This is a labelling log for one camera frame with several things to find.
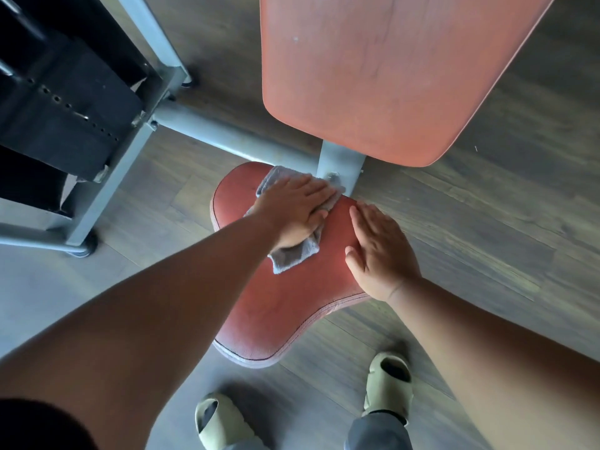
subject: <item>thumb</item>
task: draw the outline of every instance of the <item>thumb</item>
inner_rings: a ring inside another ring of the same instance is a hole
[[[329,212],[326,210],[317,210],[308,217],[308,227],[310,228],[311,233],[325,222],[328,215]]]
[[[346,247],[346,265],[352,275],[356,278],[360,273],[365,272],[365,263],[360,254],[351,246]]]

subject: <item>padded seat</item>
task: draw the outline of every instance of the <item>padded seat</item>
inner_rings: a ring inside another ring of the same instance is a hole
[[[247,162],[221,181],[211,201],[215,230],[244,216],[271,167]],[[354,203],[342,196],[330,212],[318,254],[279,275],[264,259],[214,340],[223,355],[247,367],[272,365],[317,319],[368,298],[345,261],[346,246],[358,248],[349,216]]]
[[[260,0],[263,99],[403,166],[450,147],[552,0]]]

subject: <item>foot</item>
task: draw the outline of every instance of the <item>foot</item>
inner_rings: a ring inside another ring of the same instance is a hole
[[[365,411],[362,416],[373,412],[387,412],[398,417],[406,426],[412,398],[412,377],[408,363],[393,352],[377,354],[369,367]]]
[[[233,402],[221,393],[206,395],[196,407],[196,430],[206,450],[223,450],[252,439],[254,431]]]

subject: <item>wooden floor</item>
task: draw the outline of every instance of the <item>wooden floor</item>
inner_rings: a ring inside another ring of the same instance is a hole
[[[104,1],[138,38],[115,1]],[[258,0],[149,3],[184,62],[201,71],[202,86],[181,95],[187,104],[318,153],[319,139],[262,107]],[[441,160],[414,169],[367,159],[355,190],[406,229],[428,278],[597,360],[599,18],[597,0],[557,0]],[[242,161],[161,128],[99,220],[94,256],[0,247],[0,351],[210,234],[209,199]],[[271,368],[244,369],[211,349],[149,447],[198,448],[195,404],[221,389],[272,448],[340,449],[361,412],[371,358],[389,348],[408,351],[417,377],[414,448],[488,448],[419,344],[374,301],[317,322]]]

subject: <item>person's left arm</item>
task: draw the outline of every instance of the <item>person's left arm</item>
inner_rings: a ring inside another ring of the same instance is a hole
[[[307,238],[335,190],[301,176],[246,217],[82,305],[0,361],[0,398],[74,416],[100,449],[141,449],[265,256]]]

